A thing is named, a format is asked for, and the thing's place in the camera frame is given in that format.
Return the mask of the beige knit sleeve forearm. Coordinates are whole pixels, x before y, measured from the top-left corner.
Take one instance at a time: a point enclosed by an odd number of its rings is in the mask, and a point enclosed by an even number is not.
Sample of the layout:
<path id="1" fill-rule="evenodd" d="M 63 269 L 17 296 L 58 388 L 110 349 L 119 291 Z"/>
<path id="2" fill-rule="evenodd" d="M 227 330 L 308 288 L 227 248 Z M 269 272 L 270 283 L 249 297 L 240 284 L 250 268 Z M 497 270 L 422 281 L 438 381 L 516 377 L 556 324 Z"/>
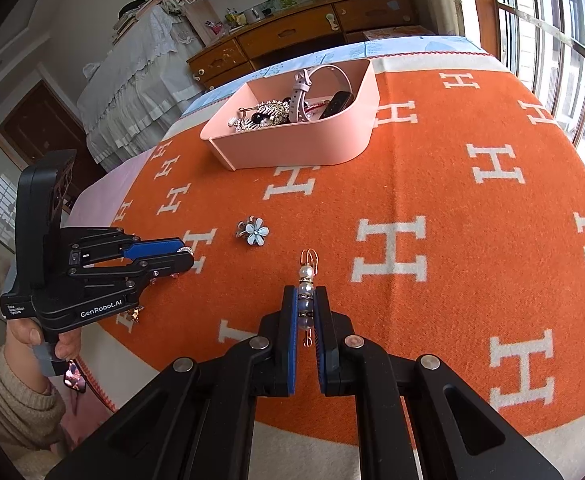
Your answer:
<path id="1" fill-rule="evenodd" d="M 8 364 L 0 347 L 0 445 L 26 479 L 43 479 L 59 462 L 53 447 L 64 440 L 66 407 L 48 379 L 33 389 Z"/>

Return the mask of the person's left hand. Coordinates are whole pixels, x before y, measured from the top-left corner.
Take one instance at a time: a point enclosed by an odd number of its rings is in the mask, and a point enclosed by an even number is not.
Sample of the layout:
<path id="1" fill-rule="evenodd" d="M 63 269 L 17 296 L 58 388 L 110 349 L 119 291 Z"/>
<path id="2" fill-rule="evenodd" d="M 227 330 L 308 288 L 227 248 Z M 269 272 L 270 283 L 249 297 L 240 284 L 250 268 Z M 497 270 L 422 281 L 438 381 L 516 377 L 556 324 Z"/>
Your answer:
<path id="1" fill-rule="evenodd" d="M 30 318 L 20 318 L 6 323 L 4 343 L 5 360 L 14 375 L 36 393 L 46 393 L 50 380 L 40 369 L 33 348 L 42 344 L 44 337 L 40 326 Z M 62 360 L 74 359 L 81 350 L 81 330 L 60 334 L 55 347 L 56 356 Z"/>

